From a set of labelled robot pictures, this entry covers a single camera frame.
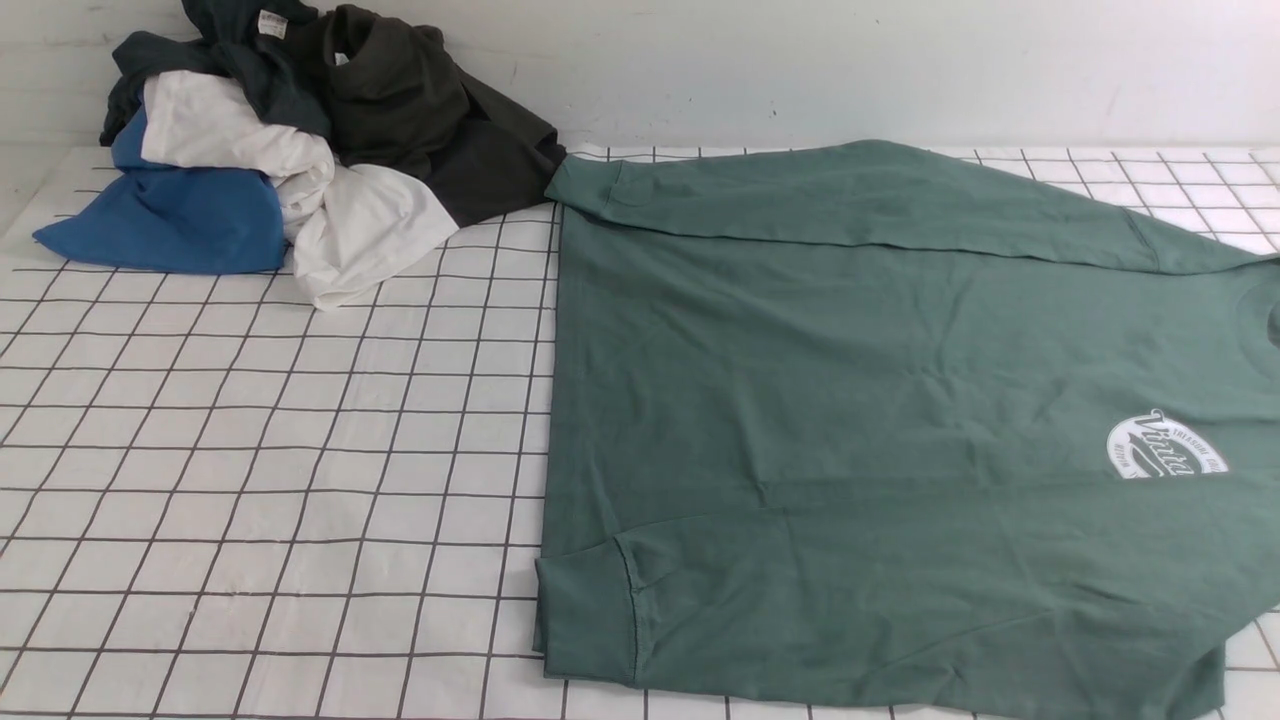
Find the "white grid board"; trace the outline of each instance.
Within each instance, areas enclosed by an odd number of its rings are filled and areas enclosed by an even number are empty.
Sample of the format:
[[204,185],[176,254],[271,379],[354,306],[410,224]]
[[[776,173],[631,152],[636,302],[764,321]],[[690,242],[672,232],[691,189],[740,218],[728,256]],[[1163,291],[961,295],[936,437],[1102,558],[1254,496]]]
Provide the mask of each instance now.
[[[1280,152],[942,151],[1280,247]],[[529,648],[550,205],[468,228],[362,304],[317,313],[283,272],[113,270],[31,242],[114,177],[105,151],[72,151],[6,241],[0,720],[974,717],[541,678]],[[1211,719],[1280,707],[1277,648],[1280,614],[1231,641],[1229,703]]]

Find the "printed logo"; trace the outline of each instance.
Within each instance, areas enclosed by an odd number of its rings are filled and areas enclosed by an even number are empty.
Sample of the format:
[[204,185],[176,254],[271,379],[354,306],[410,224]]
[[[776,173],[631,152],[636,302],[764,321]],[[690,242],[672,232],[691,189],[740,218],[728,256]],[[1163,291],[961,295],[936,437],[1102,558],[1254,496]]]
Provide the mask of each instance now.
[[1162,410],[1129,418],[1107,436],[1107,454],[1123,478],[1203,475],[1229,470],[1226,460]]

